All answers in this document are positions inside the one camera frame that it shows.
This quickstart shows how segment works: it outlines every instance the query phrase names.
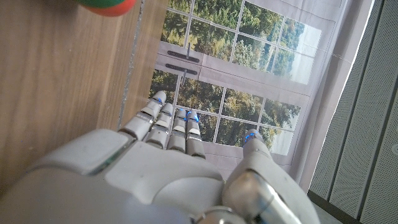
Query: robotic hand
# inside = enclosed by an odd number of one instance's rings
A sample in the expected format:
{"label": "robotic hand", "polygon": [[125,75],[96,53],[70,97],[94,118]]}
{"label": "robotic hand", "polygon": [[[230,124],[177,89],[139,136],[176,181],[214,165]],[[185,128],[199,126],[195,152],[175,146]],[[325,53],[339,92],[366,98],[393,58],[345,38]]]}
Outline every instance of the robotic hand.
{"label": "robotic hand", "polygon": [[319,223],[256,130],[224,184],[196,113],[178,110],[170,129],[165,98],[156,93],[118,132],[94,130],[36,162],[0,199],[0,223]]}

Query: wooden table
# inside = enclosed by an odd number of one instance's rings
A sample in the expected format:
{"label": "wooden table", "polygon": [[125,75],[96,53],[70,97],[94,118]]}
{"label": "wooden table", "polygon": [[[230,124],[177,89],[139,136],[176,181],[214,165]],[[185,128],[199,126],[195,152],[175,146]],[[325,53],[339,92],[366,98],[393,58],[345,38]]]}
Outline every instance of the wooden table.
{"label": "wooden table", "polygon": [[142,2],[116,18],[67,0],[1,3],[0,195],[49,151],[145,105],[167,0]]}

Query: green foliage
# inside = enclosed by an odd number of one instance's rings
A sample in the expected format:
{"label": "green foliage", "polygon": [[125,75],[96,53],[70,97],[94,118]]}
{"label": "green foliage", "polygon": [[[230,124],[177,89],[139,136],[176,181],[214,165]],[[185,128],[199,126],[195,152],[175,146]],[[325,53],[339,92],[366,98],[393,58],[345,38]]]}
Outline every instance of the green foliage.
{"label": "green foliage", "polygon": [[192,19],[189,42],[196,52],[229,61],[234,36],[230,31]]}
{"label": "green foliage", "polygon": [[260,116],[262,97],[227,89],[223,115],[257,122]]}
{"label": "green foliage", "polygon": [[235,46],[233,63],[259,71],[271,72],[275,47],[264,42],[253,40],[242,35],[238,36]]}
{"label": "green foliage", "polygon": [[267,99],[264,103],[264,111],[262,112],[261,123],[279,128],[294,129],[291,119],[298,116],[300,110],[301,107],[299,106]]}
{"label": "green foliage", "polygon": [[218,113],[223,88],[217,85],[187,78],[180,86],[177,104],[187,108]]}
{"label": "green foliage", "polygon": [[274,65],[274,75],[291,79],[292,74],[290,72],[293,69],[294,56],[294,53],[291,51],[279,49]]}
{"label": "green foliage", "polygon": [[191,0],[169,0],[169,7],[189,13],[191,9]]}
{"label": "green foliage", "polygon": [[216,24],[236,29],[240,0],[196,0],[193,14]]}
{"label": "green foliage", "polygon": [[274,143],[274,137],[280,134],[281,132],[282,132],[281,130],[274,128],[265,128],[265,127],[259,128],[259,133],[261,134],[268,149],[272,147],[272,144]]}
{"label": "green foliage", "polygon": [[202,141],[213,142],[216,131],[217,117],[198,113],[200,137]]}
{"label": "green foliage", "polygon": [[245,2],[239,31],[276,42],[282,20],[278,13]]}
{"label": "green foliage", "polygon": [[256,125],[222,118],[218,127],[216,143],[242,147],[244,134],[252,128],[256,129]]}
{"label": "green foliage", "polygon": [[187,24],[187,16],[167,11],[160,40],[183,47]]}
{"label": "green foliage", "polygon": [[280,37],[281,46],[288,47],[292,50],[297,49],[300,36],[304,32],[304,27],[305,25],[301,22],[286,18],[282,30],[282,37]]}
{"label": "green foliage", "polygon": [[150,84],[149,98],[152,98],[158,91],[165,91],[166,101],[174,100],[175,87],[177,86],[177,75],[160,70],[154,71],[152,83]]}

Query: window frame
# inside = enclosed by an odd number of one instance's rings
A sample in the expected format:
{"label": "window frame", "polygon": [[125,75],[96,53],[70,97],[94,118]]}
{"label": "window frame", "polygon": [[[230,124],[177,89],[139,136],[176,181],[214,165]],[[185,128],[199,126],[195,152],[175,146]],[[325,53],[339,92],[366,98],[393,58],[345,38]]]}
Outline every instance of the window frame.
{"label": "window frame", "polygon": [[[212,112],[208,112],[208,111],[202,111],[202,110],[198,110],[198,109],[191,109],[191,108],[187,108],[184,106],[179,106],[177,104],[177,98],[178,98],[178,92],[180,89],[180,85],[181,85],[181,80],[183,77],[183,72],[177,71],[177,70],[172,70],[171,68],[167,68],[165,66],[166,63],[171,63],[180,67],[184,67],[184,68],[188,68],[188,69],[192,69],[198,72],[198,75],[191,75],[191,74],[186,74],[187,78],[192,78],[194,80],[198,80],[201,82],[206,82],[206,83],[210,83],[212,85],[218,85],[220,87],[223,88],[223,94],[221,97],[221,102],[220,102],[220,108],[219,108],[219,112],[218,113],[212,113]],[[176,58],[172,58],[169,56],[164,56],[161,54],[158,54],[157,57],[157,62],[155,65],[155,69],[157,70],[161,70],[164,72],[169,72],[169,73],[173,73],[175,75],[178,76],[177,78],[177,84],[176,84],[176,89],[175,89],[175,96],[173,99],[173,106],[175,108],[183,108],[186,110],[193,110],[196,111],[197,113],[201,113],[201,114],[207,114],[210,116],[216,116],[217,117],[217,123],[216,123],[216,128],[215,128],[215,135],[213,136],[213,142],[209,142],[209,143],[213,143],[216,144],[217,147],[222,151],[222,150],[241,150],[241,147],[238,146],[229,146],[229,145],[224,145],[224,144],[219,144],[216,143],[217,140],[217,135],[218,135],[218,130],[220,127],[220,121],[221,118],[224,119],[229,119],[232,121],[239,121],[242,123],[247,123],[247,124],[253,124],[257,126],[257,130],[259,130],[260,126],[266,127],[266,128],[273,128],[273,129],[279,129],[279,130],[283,130],[283,131],[287,131],[290,133],[293,133],[293,138],[290,142],[290,147],[289,147],[289,152],[287,155],[281,155],[281,154],[276,154],[276,153],[272,153],[273,159],[275,160],[276,163],[280,164],[280,165],[291,165],[292,163],[292,159],[293,159],[293,155],[295,152],[295,148],[296,148],[296,143],[297,140],[299,138],[299,134],[302,128],[302,122],[304,119],[304,116],[307,112],[307,105],[308,105],[308,101],[309,101],[309,97],[305,96],[305,95],[301,95],[301,94],[297,94],[297,93],[292,93],[291,91],[285,91],[285,90],[281,90],[279,88],[276,87],[272,87],[272,86],[267,86],[265,84],[262,83],[256,83],[254,81],[250,81],[250,80],[243,80],[240,77],[234,77],[233,75],[227,74],[227,73],[223,73],[217,70],[213,70],[211,68],[206,68],[206,67],[201,67],[199,65],[195,65],[194,63],[190,63],[190,62],[186,62],[183,60],[179,60]],[[239,118],[234,118],[234,117],[230,117],[230,116],[226,116],[222,114],[222,110],[223,110],[223,106],[224,106],[224,99],[225,99],[225,93],[226,93],[226,89],[230,88],[233,90],[237,90],[237,91],[243,91],[245,93],[249,93],[252,95],[256,95],[256,96],[260,96],[262,97],[262,105],[261,105],[261,110],[260,110],[260,114],[259,114],[259,119],[257,122],[254,121],[247,121],[244,119],[239,119]],[[264,104],[266,102],[267,99],[270,100],[276,100],[279,101],[281,103],[288,103],[290,105],[295,105],[295,106],[299,106],[301,107],[300,109],[300,114],[298,116],[298,120],[297,120],[297,124],[294,130],[291,129],[286,129],[286,128],[279,128],[279,127],[275,127],[275,126],[271,126],[268,124],[262,124],[261,123],[261,116],[262,116],[262,112],[263,112],[263,108],[264,108]]]}
{"label": "window frame", "polygon": [[[262,7],[264,9],[267,9],[269,11],[275,12],[280,14],[283,17],[283,21],[282,21],[282,25],[281,25],[281,29],[280,29],[280,33],[278,36],[278,41],[277,43],[273,43],[273,42],[269,42],[266,39],[262,39],[260,37],[255,37],[253,35],[249,35],[249,34],[245,34],[243,32],[239,31],[239,26],[241,23],[241,18],[242,18],[242,14],[243,14],[243,9],[244,9],[244,4],[245,2],[249,2],[251,4],[255,4],[256,6]],[[173,45],[173,44],[169,44],[166,42],[161,42],[160,43],[160,50],[159,53],[163,54],[163,55],[167,55],[167,51],[162,52],[161,49],[167,49],[167,50],[172,50],[181,54],[186,54],[187,53],[187,46],[188,46],[188,38],[189,38],[189,32],[190,32],[190,26],[191,26],[191,22],[192,19],[196,19],[198,21],[202,21],[202,22],[206,22],[214,27],[220,28],[220,29],[224,29],[224,30],[228,30],[230,32],[234,32],[235,33],[235,37],[234,37],[234,42],[233,42],[233,48],[231,51],[231,55],[229,58],[229,62],[224,61],[222,59],[218,59],[209,55],[205,55],[199,52],[194,52],[194,51],[190,51],[190,55],[197,53],[200,59],[199,64],[203,67],[208,67],[208,68],[213,68],[215,70],[220,70],[220,71],[224,71],[226,73],[232,74],[232,75],[236,75],[239,77],[243,77],[243,78],[247,78],[253,81],[257,81],[257,82],[261,82],[264,84],[269,84],[272,86],[276,86],[278,88],[282,88],[285,90],[293,90],[296,93],[300,93],[300,94],[304,94],[307,96],[310,96],[313,93],[313,88],[319,83],[320,81],[320,77],[322,74],[322,68],[323,68],[323,64],[325,63],[326,57],[328,56],[328,54],[330,55],[331,53],[327,52],[326,49],[328,49],[329,45],[330,45],[330,40],[332,38],[332,33],[333,30],[335,28],[335,22],[332,20],[328,20],[328,19],[324,19],[321,17],[316,17],[313,14],[311,14],[310,12],[307,11],[300,11],[300,14],[297,14],[297,9],[290,5],[287,4],[286,2],[283,1],[272,1],[272,2],[267,2],[267,1],[257,1],[257,0],[243,0],[242,4],[241,4],[241,10],[239,12],[239,18],[238,18],[238,24],[236,26],[235,29],[231,29],[229,27],[225,27],[219,24],[215,24],[214,22],[211,22],[209,20],[203,19],[201,17],[195,16],[193,14],[193,9],[194,9],[194,5],[195,5],[195,0],[192,0],[191,2],[191,8],[190,8],[190,13],[186,13],[186,12],[182,12],[182,11],[178,11],[176,9],[172,9],[172,8],[167,8],[167,10],[187,16],[188,17],[188,24],[187,24],[187,28],[186,28],[186,35],[185,35],[185,43],[183,47],[177,46],[177,45]],[[289,49],[287,47],[281,46],[280,45],[280,38],[282,35],[282,30],[283,30],[283,26],[284,26],[284,22],[286,20],[286,18],[289,19],[293,19],[297,22],[301,22],[303,24],[312,26],[316,29],[321,30],[321,37],[320,40],[318,42],[318,50],[315,54],[315,56],[311,56],[311,55],[307,55],[307,54],[302,54],[296,50],[292,50]],[[268,72],[263,72],[263,71],[259,71],[259,70],[255,70],[255,69],[251,69],[249,67],[245,67],[242,65],[238,65],[235,63],[232,63],[233,60],[233,55],[234,55],[234,51],[235,51],[235,46],[236,46],[236,40],[238,38],[238,35],[243,35],[249,38],[252,38],[254,40],[257,41],[261,41],[264,42],[266,44],[269,44],[271,46],[276,47],[276,52],[275,52],[275,57],[274,57],[274,61],[272,63],[272,68],[271,68],[271,73]],[[289,80],[287,78],[284,77],[278,77],[277,75],[273,74],[274,71],[274,67],[275,67],[275,61],[277,60],[277,54],[279,49],[284,49],[284,50],[288,50],[289,52],[293,52],[295,54],[300,54],[303,55],[304,57],[309,57],[313,59],[313,63],[312,63],[312,68],[311,68],[311,72],[310,75],[308,77],[308,83],[307,84],[303,84],[303,83],[299,83],[299,82],[295,82],[292,80]]]}

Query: gray wall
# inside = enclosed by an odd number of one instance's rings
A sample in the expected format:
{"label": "gray wall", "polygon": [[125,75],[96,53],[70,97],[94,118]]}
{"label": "gray wall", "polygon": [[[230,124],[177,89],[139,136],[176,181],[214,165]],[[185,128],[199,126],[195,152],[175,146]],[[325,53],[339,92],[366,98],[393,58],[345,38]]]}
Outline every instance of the gray wall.
{"label": "gray wall", "polygon": [[398,1],[375,1],[310,186],[363,223],[398,219],[397,34]]}

